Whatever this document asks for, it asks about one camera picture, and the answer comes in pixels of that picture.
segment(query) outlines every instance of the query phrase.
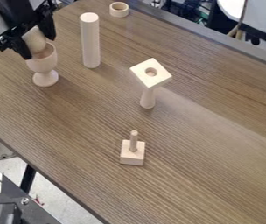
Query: wooden cylinder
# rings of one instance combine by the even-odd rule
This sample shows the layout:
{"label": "wooden cylinder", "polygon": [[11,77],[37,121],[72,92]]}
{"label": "wooden cylinder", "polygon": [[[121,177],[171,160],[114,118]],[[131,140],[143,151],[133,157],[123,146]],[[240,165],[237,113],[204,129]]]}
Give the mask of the wooden cylinder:
{"label": "wooden cylinder", "polygon": [[101,64],[99,16],[93,12],[80,16],[83,65],[96,68]]}
{"label": "wooden cylinder", "polygon": [[132,130],[130,137],[129,137],[129,150],[130,151],[137,151],[137,141],[138,141],[138,131]]}
{"label": "wooden cylinder", "polygon": [[145,109],[152,109],[155,107],[156,99],[153,89],[145,89],[140,99],[140,105]]}

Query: wood grain surface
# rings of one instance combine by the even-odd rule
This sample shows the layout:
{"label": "wood grain surface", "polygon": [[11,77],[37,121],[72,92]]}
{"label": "wood grain surface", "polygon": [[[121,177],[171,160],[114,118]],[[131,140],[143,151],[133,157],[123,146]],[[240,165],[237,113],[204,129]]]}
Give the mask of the wood grain surface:
{"label": "wood grain surface", "polygon": [[[56,13],[53,87],[0,52],[0,138],[104,222],[266,224],[266,65],[140,12],[111,17],[110,3]],[[87,11],[101,18],[93,70],[81,64]],[[146,110],[129,68],[151,57],[173,81]],[[131,130],[146,142],[143,167],[119,164]]]}

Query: wooden block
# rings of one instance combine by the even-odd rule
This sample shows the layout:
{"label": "wooden block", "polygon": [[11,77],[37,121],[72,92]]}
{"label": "wooden block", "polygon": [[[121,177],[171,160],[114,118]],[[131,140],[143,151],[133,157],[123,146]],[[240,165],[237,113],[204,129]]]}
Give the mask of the wooden block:
{"label": "wooden block", "polygon": [[172,75],[156,59],[148,59],[129,70],[146,89],[161,87],[172,80]]}
{"label": "wooden block", "polygon": [[130,150],[130,140],[122,140],[121,160],[124,165],[143,165],[145,154],[145,142],[137,142],[137,150]]}
{"label": "wooden block", "polygon": [[140,105],[145,109],[155,107],[155,89],[172,80],[172,75],[156,59],[148,59],[130,68],[143,85]]}

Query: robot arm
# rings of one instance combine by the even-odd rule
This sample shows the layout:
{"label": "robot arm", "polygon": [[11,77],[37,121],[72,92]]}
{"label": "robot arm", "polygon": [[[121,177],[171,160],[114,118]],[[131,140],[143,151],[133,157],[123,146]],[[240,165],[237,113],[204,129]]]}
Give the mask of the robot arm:
{"label": "robot arm", "polygon": [[0,0],[0,51],[7,48],[19,53],[25,60],[32,53],[22,39],[37,25],[50,40],[56,37],[53,12],[56,0]]}

